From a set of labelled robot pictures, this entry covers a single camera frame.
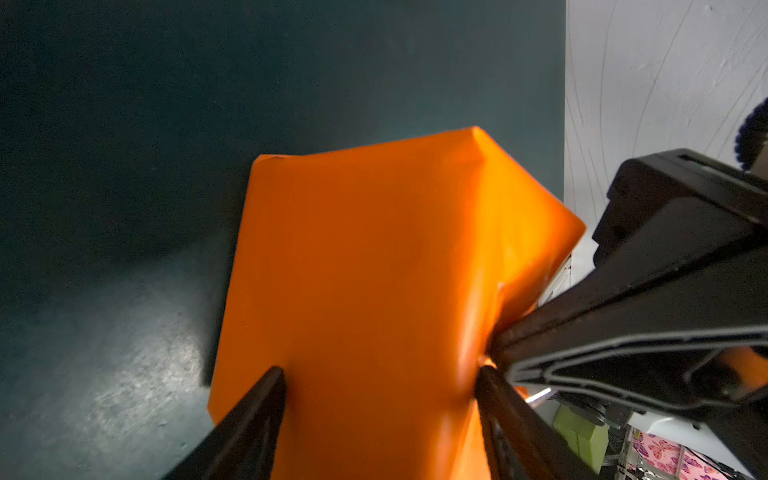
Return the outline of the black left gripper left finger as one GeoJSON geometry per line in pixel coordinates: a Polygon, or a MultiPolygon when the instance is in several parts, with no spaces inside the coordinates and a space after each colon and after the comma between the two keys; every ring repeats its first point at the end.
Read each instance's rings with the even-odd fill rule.
{"type": "Polygon", "coordinates": [[[285,405],[284,371],[273,366],[164,478],[269,479],[285,405]]]}

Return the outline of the orange wrapping paper sheet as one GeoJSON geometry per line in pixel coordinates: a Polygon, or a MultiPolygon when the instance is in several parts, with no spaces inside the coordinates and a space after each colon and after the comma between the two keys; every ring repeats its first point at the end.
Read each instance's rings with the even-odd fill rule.
{"type": "Polygon", "coordinates": [[[583,222],[482,129],[251,168],[208,410],[272,366],[276,479],[486,479],[474,399],[497,324],[583,222]]]}

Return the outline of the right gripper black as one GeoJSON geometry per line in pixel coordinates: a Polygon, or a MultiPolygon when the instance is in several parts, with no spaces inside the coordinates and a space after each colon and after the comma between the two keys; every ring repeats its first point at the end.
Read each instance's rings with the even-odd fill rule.
{"type": "Polygon", "coordinates": [[[765,180],[675,149],[624,161],[606,197],[592,234],[598,267],[495,335],[489,354],[499,367],[766,338],[765,180]]]}

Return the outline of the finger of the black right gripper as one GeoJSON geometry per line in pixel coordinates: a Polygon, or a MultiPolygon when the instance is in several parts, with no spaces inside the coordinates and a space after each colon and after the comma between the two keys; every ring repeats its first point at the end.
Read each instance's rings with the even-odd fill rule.
{"type": "Polygon", "coordinates": [[[513,383],[546,385],[639,411],[688,420],[712,420],[733,413],[765,394],[749,387],[744,367],[729,366],[725,354],[739,347],[765,347],[765,333],[703,337],[619,339],[578,347],[542,348],[532,340],[514,346],[504,366],[513,383]]]}

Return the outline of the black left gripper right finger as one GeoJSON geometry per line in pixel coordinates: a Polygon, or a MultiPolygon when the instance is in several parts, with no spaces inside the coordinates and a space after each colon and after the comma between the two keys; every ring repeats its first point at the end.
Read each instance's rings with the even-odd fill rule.
{"type": "Polygon", "coordinates": [[[597,477],[494,367],[486,365],[479,369],[475,399],[493,479],[597,477]]]}

